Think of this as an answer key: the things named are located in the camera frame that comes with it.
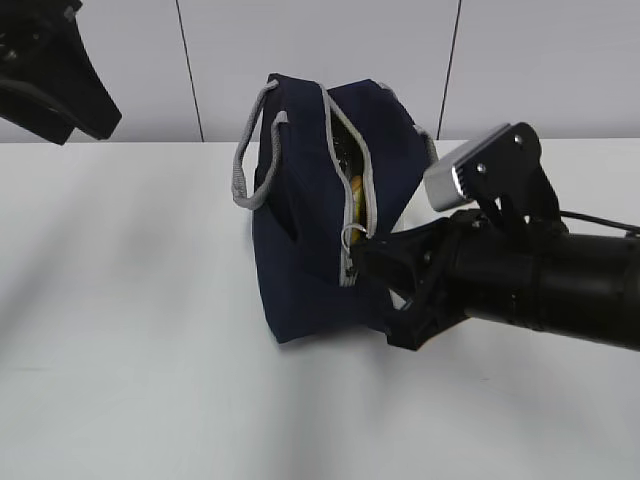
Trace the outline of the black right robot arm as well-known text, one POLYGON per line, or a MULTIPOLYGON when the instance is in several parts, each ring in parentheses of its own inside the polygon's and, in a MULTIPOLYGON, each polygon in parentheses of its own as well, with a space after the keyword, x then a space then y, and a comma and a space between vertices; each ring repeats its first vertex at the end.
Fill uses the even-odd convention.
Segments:
POLYGON ((351 248, 358 273, 400 296, 390 345, 416 351, 470 318, 639 348, 639 241, 529 224, 500 231, 478 209, 351 248))

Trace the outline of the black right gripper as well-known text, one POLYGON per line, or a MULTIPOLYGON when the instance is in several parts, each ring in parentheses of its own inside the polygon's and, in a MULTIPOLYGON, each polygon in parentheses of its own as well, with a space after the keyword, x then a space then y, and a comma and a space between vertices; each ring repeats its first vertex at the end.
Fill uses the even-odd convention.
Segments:
POLYGON ((385 325, 388 344, 418 350, 472 317, 530 326, 530 228, 524 218, 493 223, 462 210, 350 247, 357 272, 404 303, 385 325))

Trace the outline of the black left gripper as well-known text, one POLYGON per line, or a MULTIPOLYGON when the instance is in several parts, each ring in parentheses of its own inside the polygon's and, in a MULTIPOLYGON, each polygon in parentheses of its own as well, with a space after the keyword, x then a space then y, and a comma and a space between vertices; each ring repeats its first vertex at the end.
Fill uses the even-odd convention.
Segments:
POLYGON ((83 44, 75 18, 82 6, 1 3, 1 117, 57 145, 76 129, 108 139, 122 119, 83 44))

